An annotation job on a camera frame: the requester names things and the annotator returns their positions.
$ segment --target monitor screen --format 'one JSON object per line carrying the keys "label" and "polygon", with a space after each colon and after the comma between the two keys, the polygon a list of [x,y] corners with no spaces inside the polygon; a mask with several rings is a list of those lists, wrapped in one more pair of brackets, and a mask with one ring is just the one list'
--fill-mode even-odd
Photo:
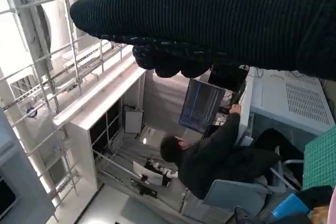
{"label": "monitor screen", "polygon": [[190,79],[179,124],[204,133],[213,124],[224,94],[224,89]]}

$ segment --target ventilation grille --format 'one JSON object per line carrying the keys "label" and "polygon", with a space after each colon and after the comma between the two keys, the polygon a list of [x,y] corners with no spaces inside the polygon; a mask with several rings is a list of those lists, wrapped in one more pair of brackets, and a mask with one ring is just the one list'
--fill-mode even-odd
{"label": "ventilation grille", "polygon": [[323,98],[318,92],[286,83],[290,112],[330,125],[324,110]]}
{"label": "ventilation grille", "polygon": [[316,78],[314,77],[310,77],[310,76],[306,76],[305,74],[303,73],[300,73],[298,71],[293,71],[293,72],[289,72],[289,71],[286,71],[285,72],[285,76],[292,79],[292,80],[295,80],[295,81],[303,81],[307,84],[310,84],[310,85],[313,85],[313,86],[317,86],[318,85],[318,81]]}

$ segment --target equipment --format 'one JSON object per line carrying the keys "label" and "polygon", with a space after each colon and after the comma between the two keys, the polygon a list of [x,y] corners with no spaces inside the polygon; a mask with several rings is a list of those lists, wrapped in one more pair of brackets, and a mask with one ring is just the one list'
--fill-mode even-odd
{"label": "equipment", "polygon": [[136,174],[141,176],[141,181],[158,186],[162,185],[162,179],[163,179],[162,175],[154,173],[151,170],[144,168],[143,166],[139,165],[137,162],[134,161],[133,161],[133,170]]}
{"label": "equipment", "polygon": [[191,79],[180,116],[179,124],[204,133],[212,124],[225,90]]}

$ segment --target floor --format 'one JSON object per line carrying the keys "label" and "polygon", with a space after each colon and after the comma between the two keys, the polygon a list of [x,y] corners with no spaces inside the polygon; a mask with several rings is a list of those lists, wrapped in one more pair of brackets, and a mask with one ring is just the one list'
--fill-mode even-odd
{"label": "floor", "polygon": [[168,224],[136,199],[104,185],[78,224]]}
{"label": "floor", "polygon": [[[66,194],[70,187],[71,183],[69,183],[62,194]],[[51,217],[46,224],[70,224],[76,221],[77,217],[81,214],[96,192],[96,190],[94,190],[85,179],[78,181],[76,188],[78,196],[76,195],[75,190],[72,189],[64,199],[63,206],[57,208],[55,215],[58,222],[54,219],[54,217]]]}

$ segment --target white wall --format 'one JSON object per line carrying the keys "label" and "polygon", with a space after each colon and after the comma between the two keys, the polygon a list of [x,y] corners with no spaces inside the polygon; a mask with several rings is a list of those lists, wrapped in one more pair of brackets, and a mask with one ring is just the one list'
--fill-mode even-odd
{"label": "white wall", "polygon": [[168,224],[134,198],[105,185],[79,224]]}

